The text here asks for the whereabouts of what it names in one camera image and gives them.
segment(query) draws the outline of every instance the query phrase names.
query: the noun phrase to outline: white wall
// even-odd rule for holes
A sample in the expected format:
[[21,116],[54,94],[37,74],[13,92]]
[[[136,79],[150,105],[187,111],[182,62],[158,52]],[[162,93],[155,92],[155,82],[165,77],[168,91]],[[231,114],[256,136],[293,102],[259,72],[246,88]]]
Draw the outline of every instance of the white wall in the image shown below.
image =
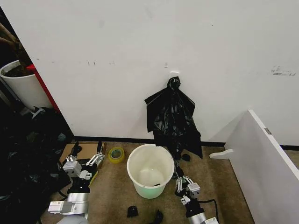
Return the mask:
[[295,0],[0,4],[75,135],[152,138],[143,100],[178,70],[202,140],[226,141],[251,108],[299,145]]

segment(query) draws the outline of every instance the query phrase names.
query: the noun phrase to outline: white flower pot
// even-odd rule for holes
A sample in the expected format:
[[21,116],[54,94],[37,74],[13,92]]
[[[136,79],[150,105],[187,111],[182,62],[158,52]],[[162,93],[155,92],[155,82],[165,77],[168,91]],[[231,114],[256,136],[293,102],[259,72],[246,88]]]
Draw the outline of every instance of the white flower pot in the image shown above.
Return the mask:
[[52,108],[51,102],[34,74],[24,77],[5,76],[8,71],[18,65],[20,65],[20,62],[14,61],[3,66],[0,69],[0,77],[3,78],[27,108],[31,110],[34,110],[34,106]]

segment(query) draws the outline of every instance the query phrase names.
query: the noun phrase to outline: yellow tape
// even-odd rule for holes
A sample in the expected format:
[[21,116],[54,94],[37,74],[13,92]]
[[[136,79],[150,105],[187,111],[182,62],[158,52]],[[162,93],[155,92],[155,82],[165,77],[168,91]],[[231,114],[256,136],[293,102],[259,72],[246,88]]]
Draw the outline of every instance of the yellow tape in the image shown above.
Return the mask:
[[121,147],[114,147],[109,151],[108,157],[110,162],[114,164],[120,163],[125,158],[125,151]]

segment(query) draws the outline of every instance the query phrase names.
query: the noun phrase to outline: brown carpet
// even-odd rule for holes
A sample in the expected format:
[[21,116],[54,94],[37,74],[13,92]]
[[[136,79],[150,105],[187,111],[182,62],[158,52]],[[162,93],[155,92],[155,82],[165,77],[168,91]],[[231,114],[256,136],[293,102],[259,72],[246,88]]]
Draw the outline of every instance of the brown carpet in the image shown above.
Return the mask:
[[[139,143],[107,142],[106,155],[112,147],[123,147],[128,155]],[[190,162],[181,162],[184,173],[201,187],[200,199],[216,199],[221,224],[253,224],[250,211],[228,160],[211,160],[210,153],[223,151],[221,147],[203,147],[204,159],[189,153]],[[89,195],[88,220],[90,224],[146,224],[153,221],[156,210],[164,214],[163,224],[187,224],[185,207],[174,195],[175,180],[171,180],[161,196],[156,199],[140,197],[127,174],[127,160],[120,164],[110,163],[108,157],[92,183]],[[55,194],[53,200],[61,196]],[[127,218],[127,209],[135,205],[139,216]],[[214,203],[204,204],[206,217],[215,216]],[[55,224],[62,216],[47,211],[42,216],[43,224]]]

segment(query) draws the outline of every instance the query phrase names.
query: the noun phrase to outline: black wire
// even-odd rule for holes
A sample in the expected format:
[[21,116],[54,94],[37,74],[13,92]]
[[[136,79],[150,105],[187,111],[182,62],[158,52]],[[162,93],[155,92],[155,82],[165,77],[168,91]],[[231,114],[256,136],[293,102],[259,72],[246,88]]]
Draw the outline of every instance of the black wire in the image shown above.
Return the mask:
[[64,201],[67,198],[67,195],[65,195],[64,193],[62,193],[60,190],[58,191],[58,193],[63,197],[61,199],[61,201]]
[[217,202],[216,202],[216,200],[215,200],[215,199],[211,199],[211,200],[207,200],[207,201],[200,201],[200,200],[199,200],[199,203],[210,203],[210,202],[214,202],[214,204],[215,204],[216,219],[217,219],[218,223],[220,224],[219,217],[218,217],[218,207],[217,207]]

